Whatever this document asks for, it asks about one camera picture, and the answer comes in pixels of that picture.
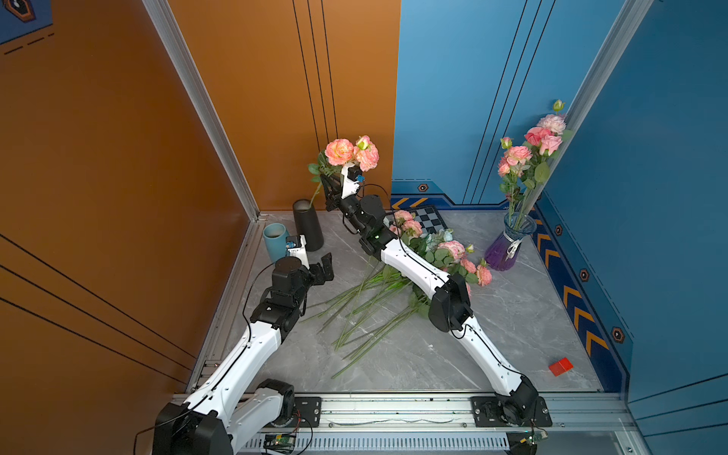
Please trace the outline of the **aluminium corner post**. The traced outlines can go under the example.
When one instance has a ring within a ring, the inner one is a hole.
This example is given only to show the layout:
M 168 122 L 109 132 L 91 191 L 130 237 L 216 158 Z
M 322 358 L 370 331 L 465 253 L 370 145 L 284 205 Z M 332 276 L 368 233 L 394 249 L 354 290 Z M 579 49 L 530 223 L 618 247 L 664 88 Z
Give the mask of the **aluminium corner post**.
M 195 59 L 191 55 L 176 17 L 174 17 L 170 3 L 162 0 L 143 0 L 142 4 L 173 63 L 178 78 L 187 92 L 199 121 L 205 129 L 246 215 L 252 222 L 257 222 L 260 218 L 260 209 L 195 64 Z
M 525 199 L 525 210 L 530 212 L 541 197 L 546 184 L 553 176 L 559 162 L 566 155 L 573 137 L 589 115 L 595 101 L 602 92 L 606 82 L 610 79 L 612 72 L 618 65 L 621 57 L 631 42 L 634 34 L 642 24 L 646 14 L 650 10 L 653 0 L 629 0 L 623 3 L 616 19 L 610 27 L 602 46 L 600 47 L 585 79 L 580 85 L 570 109 L 566 114 L 567 125 L 571 132 L 566 135 L 559 151 L 549 161 L 550 175 L 544 183 L 538 183 Z

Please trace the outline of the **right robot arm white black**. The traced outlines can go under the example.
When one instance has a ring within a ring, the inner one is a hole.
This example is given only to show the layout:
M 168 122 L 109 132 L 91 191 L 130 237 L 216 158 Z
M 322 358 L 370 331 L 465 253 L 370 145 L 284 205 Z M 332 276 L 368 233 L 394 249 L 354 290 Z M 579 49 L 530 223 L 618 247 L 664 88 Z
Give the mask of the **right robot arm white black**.
M 327 210 L 339 210 L 344 227 L 359 235 L 365 253 L 381 263 L 362 284 L 329 301 L 330 310 L 340 313 L 362 292 L 377 291 L 350 310 L 356 322 L 341 332 L 336 347 L 352 342 L 354 331 L 375 314 L 384 300 L 411 288 L 408 306 L 366 335 L 346 356 L 348 364 L 354 366 L 380 341 L 419 314 L 437 330 L 460 341 L 483 370 L 498 399 L 497 420 L 511 426 L 533 423 L 540 398 L 537 388 L 485 335 L 471 307 L 470 284 L 486 286 L 490 282 L 486 266 L 468 262 L 466 248 L 450 240 L 445 231 L 425 233 L 412 213 L 387 212 L 377 195 L 360 196 L 364 178 L 358 165 L 350 162 L 330 167 L 318 175 L 318 180 Z

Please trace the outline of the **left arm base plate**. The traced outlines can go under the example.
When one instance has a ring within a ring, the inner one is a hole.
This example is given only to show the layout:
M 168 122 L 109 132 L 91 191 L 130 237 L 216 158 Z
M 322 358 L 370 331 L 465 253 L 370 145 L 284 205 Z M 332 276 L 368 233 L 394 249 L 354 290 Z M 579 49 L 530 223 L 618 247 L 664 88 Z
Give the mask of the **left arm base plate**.
M 322 415 L 322 398 L 320 396 L 296 396 L 292 415 L 286 419 L 274 421 L 267 425 L 267 428 L 297 428 L 301 426 L 299 421 L 306 421 L 313 428 L 320 426 Z

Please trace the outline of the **pale pink carnation stem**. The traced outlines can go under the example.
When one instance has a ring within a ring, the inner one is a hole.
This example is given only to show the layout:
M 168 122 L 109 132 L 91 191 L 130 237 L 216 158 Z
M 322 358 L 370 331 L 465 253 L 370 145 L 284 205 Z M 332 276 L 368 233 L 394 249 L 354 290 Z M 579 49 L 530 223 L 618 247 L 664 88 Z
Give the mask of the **pale pink carnation stem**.
M 556 100 L 552 108 L 553 112 L 541 118 L 537 127 L 549 130 L 553 135 L 562 136 L 567 130 L 566 104 L 563 100 Z

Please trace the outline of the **blue purple glass vase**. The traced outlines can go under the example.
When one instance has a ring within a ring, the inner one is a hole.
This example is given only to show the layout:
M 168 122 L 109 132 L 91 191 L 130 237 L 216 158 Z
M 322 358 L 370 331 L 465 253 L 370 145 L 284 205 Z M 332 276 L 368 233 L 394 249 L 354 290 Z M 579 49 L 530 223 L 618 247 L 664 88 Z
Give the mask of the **blue purple glass vase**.
M 509 270 L 518 259 L 521 243 L 536 229 L 537 223 L 530 215 L 507 213 L 504 229 L 485 252 L 485 263 L 496 271 Z

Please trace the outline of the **black cylindrical vase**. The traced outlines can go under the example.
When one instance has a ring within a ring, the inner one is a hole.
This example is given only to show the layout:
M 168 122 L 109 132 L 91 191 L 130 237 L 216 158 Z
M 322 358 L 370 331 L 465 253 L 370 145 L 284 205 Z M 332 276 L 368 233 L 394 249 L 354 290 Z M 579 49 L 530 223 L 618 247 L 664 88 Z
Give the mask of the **black cylindrical vase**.
M 324 238 L 313 203 L 308 199 L 299 199 L 293 204 L 292 209 L 297 233 L 305 237 L 306 250 L 321 249 L 324 245 Z

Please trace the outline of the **peach double bloom stem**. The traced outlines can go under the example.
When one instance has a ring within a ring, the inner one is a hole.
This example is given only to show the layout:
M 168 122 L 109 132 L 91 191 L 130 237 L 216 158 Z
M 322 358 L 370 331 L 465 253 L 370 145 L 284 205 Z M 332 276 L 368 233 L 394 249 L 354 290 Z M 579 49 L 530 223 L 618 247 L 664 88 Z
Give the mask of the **peach double bloom stem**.
M 322 183 L 320 183 L 321 174 L 328 174 L 328 176 L 338 174 L 342 166 L 350 162 L 358 164 L 365 173 L 375 169 L 379 159 L 377 146 L 368 136 L 361 136 L 355 142 L 346 138 L 337 138 L 329 142 L 324 150 L 318 153 L 317 161 L 307 165 L 308 172 L 312 174 L 312 181 L 318 184 L 310 198 L 313 206 L 317 195 L 323 191 Z

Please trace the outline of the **teal ceramic vase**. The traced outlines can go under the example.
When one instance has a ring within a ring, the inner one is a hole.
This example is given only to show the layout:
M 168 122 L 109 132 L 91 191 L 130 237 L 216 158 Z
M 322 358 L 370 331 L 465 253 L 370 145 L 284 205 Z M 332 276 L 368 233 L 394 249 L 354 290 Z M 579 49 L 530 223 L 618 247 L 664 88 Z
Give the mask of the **teal ceramic vase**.
M 272 223 L 265 227 L 263 231 L 265 248 L 273 264 L 286 257 L 288 235 L 287 227 L 282 223 Z

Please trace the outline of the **aluminium front rail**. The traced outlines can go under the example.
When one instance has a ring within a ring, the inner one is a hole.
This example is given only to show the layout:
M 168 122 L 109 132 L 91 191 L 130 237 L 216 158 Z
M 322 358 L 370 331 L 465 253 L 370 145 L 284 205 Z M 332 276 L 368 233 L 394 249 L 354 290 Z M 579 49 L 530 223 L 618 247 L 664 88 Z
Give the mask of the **aluminium front rail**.
M 477 428 L 470 398 L 487 392 L 298 392 L 320 396 L 317 430 L 329 431 L 459 431 L 530 430 L 539 427 Z M 637 424 L 618 394 L 542 392 L 553 426 L 548 432 L 631 431 Z

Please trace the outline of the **pink double bloom stem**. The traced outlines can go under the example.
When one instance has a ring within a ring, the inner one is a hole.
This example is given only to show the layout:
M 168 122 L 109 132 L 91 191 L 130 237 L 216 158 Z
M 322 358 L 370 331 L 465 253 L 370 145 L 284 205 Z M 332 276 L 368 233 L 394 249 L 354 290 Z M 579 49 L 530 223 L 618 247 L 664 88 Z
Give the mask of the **pink double bloom stem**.
M 533 153 L 529 146 L 514 145 L 508 136 L 500 140 L 500 145 L 504 150 L 498 164 L 498 175 L 502 178 L 500 191 L 508 202 L 508 226 L 515 231 L 523 224 L 525 200 L 536 188 Z

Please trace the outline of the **right aluminium corner post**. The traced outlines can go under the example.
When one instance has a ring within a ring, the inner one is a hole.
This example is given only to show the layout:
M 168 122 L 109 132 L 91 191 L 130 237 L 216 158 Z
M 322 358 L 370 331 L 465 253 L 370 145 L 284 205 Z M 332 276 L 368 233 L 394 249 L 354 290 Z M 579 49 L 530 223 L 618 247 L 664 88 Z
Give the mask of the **right aluminium corner post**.
M 634 34 L 642 24 L 646 14 L 650 10 L 653 0 L 629 0 L 623 3 L 616 19 L 610 27 L 602 46 L 600 47 L 585 79 L 580 85 L 570 109 L 566 114 L 567 125 L 571 132 L 566 135 L 559 151 L 549 161 L 550 175 L 544 183 L 538 183 L 525 199 L 525 210 L 530 212 L 541 197 L 546 184 L 553 176 L 559 162 L 566 155 L 573 137 L 589 115 L 595 101 L 602 92 L 606 82 L 610 79 L 612 72 L 618 65 L 621 57 L 631 42 Z

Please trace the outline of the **left green circuit board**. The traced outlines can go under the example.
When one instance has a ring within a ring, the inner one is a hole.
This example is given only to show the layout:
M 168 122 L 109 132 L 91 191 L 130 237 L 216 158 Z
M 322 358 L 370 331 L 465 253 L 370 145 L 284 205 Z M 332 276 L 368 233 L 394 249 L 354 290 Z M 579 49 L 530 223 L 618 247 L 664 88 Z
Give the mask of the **left green circuit board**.
M 265 434 L 263 454 L 291 455 L 295 452 L 297 437 L 290 433 Z

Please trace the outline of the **right green circuit board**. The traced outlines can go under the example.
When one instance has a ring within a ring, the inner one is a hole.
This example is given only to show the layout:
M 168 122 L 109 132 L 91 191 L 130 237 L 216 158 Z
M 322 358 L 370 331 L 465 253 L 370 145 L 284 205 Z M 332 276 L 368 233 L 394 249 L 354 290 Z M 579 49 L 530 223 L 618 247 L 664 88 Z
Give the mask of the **right green circuit board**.
M 531 431 L 529 434 L 521 438 L 521 441 L 519 442 L 522 445 L 529 447 L 529 449 L 535 450 L 538 447 L 538 444 L 545 441 L 548 437 L 549 434 L 547 431 L 537 428 L 535 431 Z

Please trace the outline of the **pink rose stem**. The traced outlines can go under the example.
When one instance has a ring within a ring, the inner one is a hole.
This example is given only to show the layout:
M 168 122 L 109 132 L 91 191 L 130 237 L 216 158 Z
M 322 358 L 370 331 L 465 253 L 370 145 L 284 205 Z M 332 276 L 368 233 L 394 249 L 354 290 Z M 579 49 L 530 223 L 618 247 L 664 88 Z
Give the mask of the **pink rose stem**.
M 554 136 L 549 130 L 534 127 L 527 132 L 525 138 L 532 155 L 528 161 L 530 168 L 524 172 L 522 179 L 525 194 L 521 202 L 521 216 L 525 216 L 529 212 L 529 203 L 536 187 L 538 184 L 544 183 L 549 174 L 547 161 L 552 153 L 549 146 L 551 146 Z
M 537 198 L 537 189 L 542 188 L 552 174 L 551 164 L 562 144 L 562 138 L 548 128 L 534 127 L 526 133 L 525 139 L 525 145 L 532 155 L 530 168 L 523 176 L 527 192 L 522 212 L 529 214 Z

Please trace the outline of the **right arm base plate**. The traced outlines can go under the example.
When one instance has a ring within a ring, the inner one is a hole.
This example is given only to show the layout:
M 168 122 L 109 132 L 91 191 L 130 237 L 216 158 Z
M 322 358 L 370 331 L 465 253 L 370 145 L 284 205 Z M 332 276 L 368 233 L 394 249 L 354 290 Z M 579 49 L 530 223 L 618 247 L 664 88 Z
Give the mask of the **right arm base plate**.
M 541 396 L 538 396 L 536 401 L 526 408 L 523 417 L 508 417 L 502 401 L 496 396 L 472 396 L 470 405 L 477 428 L 525 428 L 530 426 L 550 428 L 553 426 L 551 413 L 545 399 Z

